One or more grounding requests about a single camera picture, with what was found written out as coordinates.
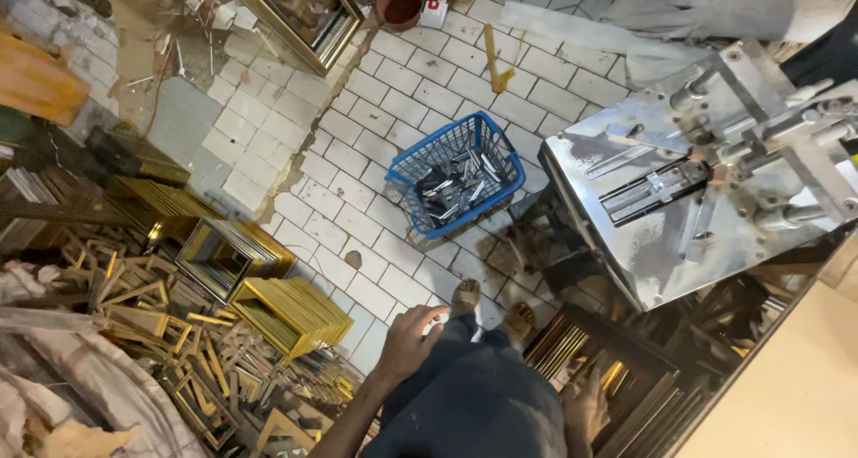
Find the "glass pane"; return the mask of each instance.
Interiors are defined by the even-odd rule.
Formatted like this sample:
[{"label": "glass pane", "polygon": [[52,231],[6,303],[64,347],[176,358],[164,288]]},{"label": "glass pane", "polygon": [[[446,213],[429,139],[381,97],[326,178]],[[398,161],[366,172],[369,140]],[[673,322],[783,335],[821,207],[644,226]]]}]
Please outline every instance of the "glass pane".
[{"label": "glass pane", "polygon": [[340,0],[271,0],[302,41],[320,55],[336,39],[349,13]]}]

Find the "blue plastic basket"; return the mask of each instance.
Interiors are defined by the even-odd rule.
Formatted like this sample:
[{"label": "blue plastic basket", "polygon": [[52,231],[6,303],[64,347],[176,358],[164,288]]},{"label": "blue plastic basket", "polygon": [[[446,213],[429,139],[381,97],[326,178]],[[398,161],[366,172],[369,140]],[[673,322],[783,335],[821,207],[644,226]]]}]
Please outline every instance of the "blue plastic basket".
[{"label": "blue plastic basket", "polygon": [[[467,149],[481,151],[492,161],[498,170],[500,182],[486,177],[487,198],[479,205],[465,211],[456,220],[441,228],[435,228],[429,211],[426,210],[418,194],[415,182],[432,167],[445,164],[454,156]],[[414,228],[428,238],[437,238],[450,233],[467,222],[478,217],[483,211],[497,205],[500,200],[520,189],[524,183],[524,168],[518,159],[516,149],[512,147],[500,129],[482,111],[465,116],[458,122],[448,124],[435,133],[423,138],[393,159],[393,163],[384,178],[393,183],[405,200],[405,207],[411,214]]]}]

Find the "gold picture frame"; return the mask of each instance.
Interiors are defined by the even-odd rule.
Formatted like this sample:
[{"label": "gold picture frame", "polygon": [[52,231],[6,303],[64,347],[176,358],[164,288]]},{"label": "gold picture frame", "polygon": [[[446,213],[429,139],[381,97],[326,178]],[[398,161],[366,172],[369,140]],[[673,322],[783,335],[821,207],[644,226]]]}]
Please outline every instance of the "gold picture frame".
[{"label": "gold picture frame", "polygon": [[273,34],[280,36],[295,50],[295,53],[300,58],[322,77],[327,76],[328,71],[334,67],[336,60],[340,57],[354,36],[354,33],[357,32],[365,19],[354,0],[339,1],[342,7],[349,13],[349,16],[351,16],[351,20],[348,22],[348,26],[341,30],[342,37],[332,42],[329,47],[326,47],[320,57],[316,55],[306,42],[301,40],[301,37],[286,22],[286,17],[280,13],[280,10],[277,9],[271,0],[241,0],[252,13],[271,28]]}]

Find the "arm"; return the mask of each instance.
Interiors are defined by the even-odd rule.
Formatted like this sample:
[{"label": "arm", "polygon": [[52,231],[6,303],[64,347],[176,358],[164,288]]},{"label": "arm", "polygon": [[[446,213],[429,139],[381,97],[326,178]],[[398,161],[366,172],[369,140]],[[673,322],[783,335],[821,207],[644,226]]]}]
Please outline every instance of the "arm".
[{"label": "arm", "polygon": [[433,326],[425,338],[423,328],[430,321],[438,321],[441,314],[449,310],[443,305],[419,305],[396,316],[384,340],[379,363],[307,458],[354,457],[384,400],[401,382],[417,372],[441,337],[444,325]]},{"label": "arm", "polygon": [[587,380],[587,387],[576,395],[572,383],[560,392],[565,419],[564,434],[566,453],[569,458],[592,458],[590,444],[599,432],[611,422],[607,413],[607,399],[599,380],[601,372],[593,369]]}]

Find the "beige surface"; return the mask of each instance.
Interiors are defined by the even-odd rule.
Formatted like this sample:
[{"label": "beige surface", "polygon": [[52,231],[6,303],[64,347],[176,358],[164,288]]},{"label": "beige surface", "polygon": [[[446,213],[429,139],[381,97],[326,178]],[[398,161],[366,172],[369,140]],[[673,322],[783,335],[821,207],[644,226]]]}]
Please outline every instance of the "beige surface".
[{"label": "beige surface", "polygon": [[858,303],[814,284],[677,456],[858,456]]}]

